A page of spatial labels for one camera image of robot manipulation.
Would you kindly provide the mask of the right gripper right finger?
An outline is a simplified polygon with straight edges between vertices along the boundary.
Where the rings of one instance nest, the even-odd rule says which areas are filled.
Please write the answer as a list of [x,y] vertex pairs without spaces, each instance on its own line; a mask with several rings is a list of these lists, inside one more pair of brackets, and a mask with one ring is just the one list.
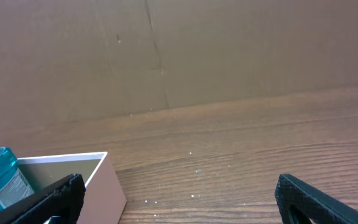
[[358,224],[358,211],[291,174],[281,174],[275,199],[284,224]]

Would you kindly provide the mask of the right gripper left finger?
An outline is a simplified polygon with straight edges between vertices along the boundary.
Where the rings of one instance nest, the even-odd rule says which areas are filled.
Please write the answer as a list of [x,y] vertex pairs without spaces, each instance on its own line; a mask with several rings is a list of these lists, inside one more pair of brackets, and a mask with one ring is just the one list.
[[0,211],[0,224],[76,224],[85,200],[80,174],[70,174]]

